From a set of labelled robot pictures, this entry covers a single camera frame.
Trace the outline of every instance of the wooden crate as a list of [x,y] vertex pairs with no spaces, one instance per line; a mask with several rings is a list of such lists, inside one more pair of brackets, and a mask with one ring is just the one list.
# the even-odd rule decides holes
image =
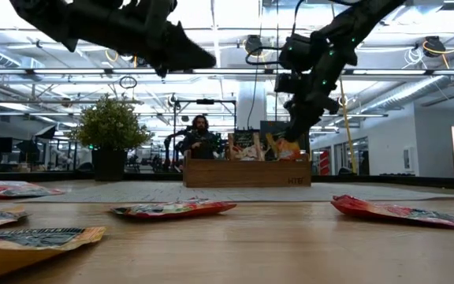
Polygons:
[[297,162],[191,159],[185,152],[183,184],[189,188],[311,186],[308,155]]

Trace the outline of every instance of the gray carpet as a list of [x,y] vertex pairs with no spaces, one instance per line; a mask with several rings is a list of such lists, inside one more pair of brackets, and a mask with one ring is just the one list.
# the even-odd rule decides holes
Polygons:
[[220,201],[331,201],[349,194],[364,200],[428,200],[454,195],[416,192],[382,186],[314,183],[310,188],[187,189],[181,182],[123,181],[79,189],[61,196],[21,202],[138,203],[173,202],[193,197]]

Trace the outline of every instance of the table surface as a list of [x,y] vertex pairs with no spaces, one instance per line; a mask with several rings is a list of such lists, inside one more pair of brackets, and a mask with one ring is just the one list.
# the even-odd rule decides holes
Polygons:
[[[454,200],[393,203],[454,214]],[[109,204],[24,206],[32,216],[11,229],[108,230],[97,245],[0,283],[454,282],[454,230],[352,219],[329,203],[244,203],[223,215],[166,222],[121,219],[106,212]]]

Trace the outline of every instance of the dark jacket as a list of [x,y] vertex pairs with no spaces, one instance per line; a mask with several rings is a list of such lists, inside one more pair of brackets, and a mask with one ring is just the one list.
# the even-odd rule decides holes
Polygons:
[[[204,133],[197,133],[192,131],[189,135],[183,140],[183,145],[185,150],[191,150],[191,157],[193,159],[214,159],[214,141],[215,135],[208,131]],[[197,148],[192,149],[192,145],[200,142],[201,145]]]

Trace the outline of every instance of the column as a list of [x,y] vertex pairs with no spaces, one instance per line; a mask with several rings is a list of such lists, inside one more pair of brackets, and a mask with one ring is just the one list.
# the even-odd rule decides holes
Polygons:
[[240,89],[237,93],[237,128],[239,130],[248,129],[248,127],[260,129],[260,121],[265,121],[266,119],[266,89],[264,82],[259,81],[256,84],[255,82],[240,82]]

